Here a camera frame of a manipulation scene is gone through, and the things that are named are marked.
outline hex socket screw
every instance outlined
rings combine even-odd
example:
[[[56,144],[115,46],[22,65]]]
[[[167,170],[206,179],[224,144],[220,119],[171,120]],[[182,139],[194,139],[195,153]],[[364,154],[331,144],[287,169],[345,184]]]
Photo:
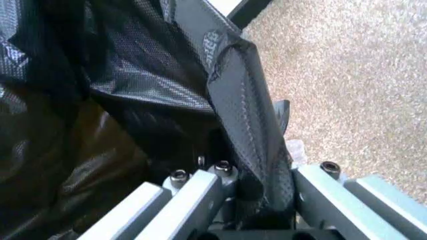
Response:
[[[229,161],[222,160],[215,164],[214,166],[215,174],[220,177],[228,177],[233,173],[233,166]]]
[[[182,188],[182,186],[184,186],[184,184],[186,184],[188,180],[189,180],[189,174],[185,170],[182,170],[182,169],[175,170],[170,174],[170,184],[174,188],[178,188],[178,189]]]

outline black mesh fabric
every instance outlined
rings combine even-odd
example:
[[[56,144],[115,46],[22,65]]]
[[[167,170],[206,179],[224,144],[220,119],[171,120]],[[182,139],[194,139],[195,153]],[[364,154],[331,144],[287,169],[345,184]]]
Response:
[[[199,155],[239,168],[238,229],[288,226],[256,47],[206,0],[0,3],[0,239],[76,239]]]

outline screw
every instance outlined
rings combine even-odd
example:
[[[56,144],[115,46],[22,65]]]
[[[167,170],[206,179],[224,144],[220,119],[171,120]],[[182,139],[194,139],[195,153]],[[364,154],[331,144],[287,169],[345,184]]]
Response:
[[[205,167],[206,161],[204,156],[199,156],[197,158],[197,165],[199,168],[203,169]]]
[[[174,188],[178,188],[178,189],[182,188],[188,180],[189,180],[188,173],[182,169],[176,170],[172,172],[172,174],[170,174],[170,184]]]
[[[233,173],[233,166],[229,161],[219,161],[215,164],[215,174],[220,177],[228,177]]]
[[[338,180],[341,174],[341,168],[338,164],[332,161],[324,161],[320,164],[320,168],[325,171],[333,179]]]

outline clear plastic piece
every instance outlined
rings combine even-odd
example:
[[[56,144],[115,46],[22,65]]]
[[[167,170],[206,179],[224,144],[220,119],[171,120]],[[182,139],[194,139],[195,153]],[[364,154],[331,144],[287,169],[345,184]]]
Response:
[[[292,157],[292,168],[306,165],[309,158],[306,155],[304,142],[301,139],[285,140],[287,151]]]

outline beige carpet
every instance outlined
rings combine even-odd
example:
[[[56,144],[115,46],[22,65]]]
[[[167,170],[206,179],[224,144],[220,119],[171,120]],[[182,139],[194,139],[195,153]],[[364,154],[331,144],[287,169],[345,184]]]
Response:
[[[244,36],[310,162],[427,204],[427,1],[273,0]]]

